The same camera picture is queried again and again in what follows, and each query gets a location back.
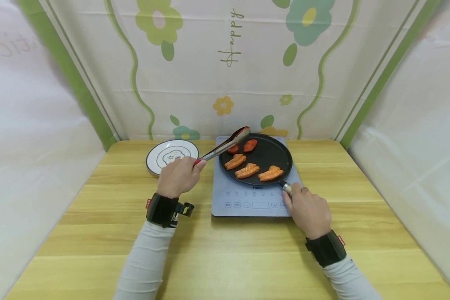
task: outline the metal tongs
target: metal tongs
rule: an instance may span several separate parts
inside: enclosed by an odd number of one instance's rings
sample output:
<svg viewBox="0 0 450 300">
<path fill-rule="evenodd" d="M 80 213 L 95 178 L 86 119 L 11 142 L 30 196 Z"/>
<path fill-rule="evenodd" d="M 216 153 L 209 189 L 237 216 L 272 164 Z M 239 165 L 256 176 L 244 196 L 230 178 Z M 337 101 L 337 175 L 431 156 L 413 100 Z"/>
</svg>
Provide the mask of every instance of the metal tongs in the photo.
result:
<svg viewBox="0 0 450 300">
<path fill-rule="evenodd" d="M 240 143 L 240 141 L 246 138 L 249 134 L 250 134 L 250 127 L 248 126 L 241 127 L 241 129 L 238 129 L 228 139 L 226 139 L 225 142 L 216 146 L 216 148 L 210 151 L 209 153 L 203 155 L 200 158 L 197 158 L 197 160 L 193 165 L 198 164 L 202 160 L 210 160 L 212 158 L 217 157 L 218 155 L 221 155 L 223 152 Z"/>
</svg>

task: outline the green border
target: green border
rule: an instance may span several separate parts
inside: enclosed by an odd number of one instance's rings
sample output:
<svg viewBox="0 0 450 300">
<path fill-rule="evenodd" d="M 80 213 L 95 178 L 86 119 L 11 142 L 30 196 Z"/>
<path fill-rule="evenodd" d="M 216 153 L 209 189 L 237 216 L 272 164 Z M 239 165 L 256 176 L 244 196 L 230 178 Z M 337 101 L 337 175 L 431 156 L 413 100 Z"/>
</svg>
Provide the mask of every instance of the green border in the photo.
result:
<svg viewBox="0 0 450 300">
<path fill-rule="evenodd" d="M 63 72 L 73 94 L 88 116 L 105 150 L 108 151 L 117 140 L 44 8 L 39 0 L 18 0 L 17 3 Z"/>
<path fill-rule="evenodd" d="M 408 19 L 412 15 L 412 13 L 415 10 L 415 8 L 417 7 L 418 3 L 420 3 L 420 0 L 415 0 L 415 2 L 413 3 L 412 7 L 408 11 L 408 14 L 405 16 L 404 21 L 402 22 L 402 24 L 398 28 L 397 32 L 395 33 L 395 36 L 392 38 L 392 41 L 390 42 L 390 44 L 388 45 L 387 49 L 385 50 L 385 53 L 383 53 L 382 58 L 378 62 L 377 66 L 375 67 L 375 69 L 372 72 L 372 75 L 370 76 L 370 78 L 368 79 L 368 81 L 367 81 L 366 85 L 364 86 L 362 92 L 358 96 L 357 101 L 355 101 L 355 104 L 353 105 L 352 109 L 350 110 L 350 113 L 348 113 L 348 116 L 346 117 L 345 122 L 343 123 L 342 127 L 340 127 L 340 130 L 338 131 L 337 135 L 335 136 L 335 139 L 338 139 L 338 137 L 340 136 L 340 133 L 342 133 L 343 129 L 345 128 L 345 125 L 347 124 L 348 120 L 352 116 L 353 111 L 357 107 L 358 102 L 360 102 L 360 99 L 362 98 L 363 94 L 367 90 L 368 86 L 370 85 L 370 82 L 372 81 L 372 79 L 376 75 L 378 69 L 380 69 L 380 66 L 382 66 L 383 61 L 385 60 L 385 58 L 387 57 L 388 53 L 390 52 L 390 49 L 392 48 L 393 44 L 395 44 L 395 41 L 397 40 L 398 36 L 400 35 L 400 32 L 402 32 L 402 29 L 404 28 L 405 24 L 408 22 Z"/>
<path fill-rule="evenodd" d="M 117 31 L 118 36 L 122 39 L 122 41 L 127 45 L 128 49 L 130 50 L 130 54 L 133 59 L 133 67 L 130 71 L 130 84 L 131 88 L 133 90 L 133 94 L 135 95 L 135 98 L 137 101 L 148 111 L 150 115 L 150 123 L 148 124 L 148 138 L 150 140 L 153 140 L 153 134 L 152 134 L 152 127 L 153 123 L 155 123 L 155 114 L 153 113 L 153 110 L 145 104 L 145 102 L 140 97 L 140 94 L 138 92 L 137 88 L 137 71 L 138 71 L 138 57 L 137 53 L 134 50 L 132 44 L 127 39 L 127 36 L 123 32 L 122 28 L 120 27 L 120 24 L 118 24 L 117 17 L 115 16 L 115 12 L 113 10 L 112 1 L 111 0 L 104 0 L 105 8 L 107 10 L 108 18 L 110 19 L 110 22 L 112 23 L 113 27 L 115 28 L 115 31 Z"/>
<path fill-rule="evenodd" d="M 390 76 L 392 76 L 396 67 L 405 56 L 415 39 L 418 35 L 420 35 L 421 29 L 427 23 L 428 19 L 430 19 L 430 16 L 433 15 L 433 12 L 441 1 L 442 0 L 427 0 L 427 2 L 425 2 L 424 6 L 418 13 L 417 18 L 415 18 L 415 21 L 412 23 L 410 29 L 408 29 L 395 53 L 392 55 L 392 58 L 390 58 L 390 61 L 386 65 L 385 69 L 383 69 L 383 72 L 368 94 L 367 99 L 365 99 L 362 107 L 341 139 L 340 143 L 345 149 L 349 148 L 352 139 L 358 131 L 358 128 L 362 125 L 365 117 L 367 117 L 367 114 L 370 112 L 373 104 L 377 100 L 377 97 L 380 95 L 387 81 L 390 79 Z"/>
<path fill-rule="evenodd" d="M 342 33 L 338 36 L 337 40 L 335 41 L 335 43 L 333 43 L 330 48 L 328 48 L 328 50 L 323 54 L 322 58 L 320 59 L 319 63 L 318 63 L 318 89 L 317 92 L 315 93 L 315 97 L 313 98 L 312 102 L 310 105 L 308 105 L 304 110 L 302 110 L 302 112 L 298 115 L 297 118 L 297 127 L 298 127 L 298 136 L 297 139 L 300 139 L 302 137 L 303 134 L 303 129 L 302 129 L 302 119 L 303 116 L 310 111 L 312 108 L 314 108 L 314 106 L 319 102 L 320 100 L 320 96 L 322 96 L 322 92 L 323 92 L 323 86 L 325 85 L 325 78 L 323 77 L 323 67 L 325 66 L 325 61 L 327 60 L 328 56 L 342 43 L 342 41 L 345 39 L 345 37 L 347 36 L 347 34 L 350 32 L 350 29 L 352 28 L 354 22 L 355 22 L 355 18 L 358 14 L 358 8 L 360 7 L 360 0 L 353 0 L 352 3 L 352 10 L 350 12 L 350 16 L 348 17 L 348 21 L 345 25 L 345 28 L 343 29 Z"/>
</svg>

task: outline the cooked salmon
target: cooked salmon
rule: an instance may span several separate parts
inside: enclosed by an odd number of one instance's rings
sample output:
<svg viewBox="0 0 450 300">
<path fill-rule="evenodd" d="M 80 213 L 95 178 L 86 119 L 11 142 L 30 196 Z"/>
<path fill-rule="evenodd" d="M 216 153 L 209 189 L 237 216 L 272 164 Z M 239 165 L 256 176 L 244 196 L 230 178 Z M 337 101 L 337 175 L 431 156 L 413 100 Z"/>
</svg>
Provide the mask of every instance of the cooked salmon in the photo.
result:
<svg viewBox="0 0 450 300">
<path fill-rule="evenodd" d="M 240 169 L 235 172 L 235 177 L 238 179 L 247 178 L 257 173 L 260 170 L 260 167 L 256 164 L 248 163 L 247 166 L 243 169 Z"/>
<path fill-rule="evenodd" d="M 224 166 L 227 170 L 232 170 L 241 165 L 246 159 L 247 157 L 245 155 L 237 153 L 230 161 L 226 162 Z"/>
<path fill-rule="evenodd" d="M 268 171 L 258 174 L 258 178 L 260 181 L 269 181 L 274 180 L 276 177 L 282 175 L 284 171 L 277 167 L 276 165 L 271 165 L 270 168 L 268 168 Z"/>
</svg>

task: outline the floral backdrop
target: floral backdrop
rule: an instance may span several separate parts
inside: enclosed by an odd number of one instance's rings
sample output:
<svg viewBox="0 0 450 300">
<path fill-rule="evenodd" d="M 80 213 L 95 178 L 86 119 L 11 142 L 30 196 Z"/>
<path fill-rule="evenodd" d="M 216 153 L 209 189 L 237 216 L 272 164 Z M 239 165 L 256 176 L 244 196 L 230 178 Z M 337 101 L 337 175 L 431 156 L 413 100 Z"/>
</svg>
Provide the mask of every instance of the floral backdrop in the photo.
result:
<svg viewBox="0 0 450 300">
<path fill-rule="evenodd" d="M 122 138 L 198 140 L 340 139 L 424 1 L 44 3 Z"/>
</svg>

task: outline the light wood surface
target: light wood surface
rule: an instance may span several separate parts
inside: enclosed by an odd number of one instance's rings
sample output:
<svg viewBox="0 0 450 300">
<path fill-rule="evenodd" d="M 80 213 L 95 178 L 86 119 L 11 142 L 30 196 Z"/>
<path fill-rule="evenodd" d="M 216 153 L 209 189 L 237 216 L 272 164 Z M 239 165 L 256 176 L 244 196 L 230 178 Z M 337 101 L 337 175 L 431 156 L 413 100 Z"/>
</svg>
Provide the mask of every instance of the light wood surface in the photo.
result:
<svg viewBox="0 0 450 300">
<path fill-rule="evenodd" d="M 145 221 L 157 179 L 144 164 L 157 142 L 111 147 L 7 299 L 111 299 Z M 213 141 L 197 141 L 200 153 Z M 291 140 L 300 178 L 328 200 L 332 228 L 384 299 L 450 299 L 450 287 L 382 197 L 334 141 Z M 181 197 L 157 299 L 335 299 L 291 218 L 212 217 L 213 163 Z"/>
</svg>

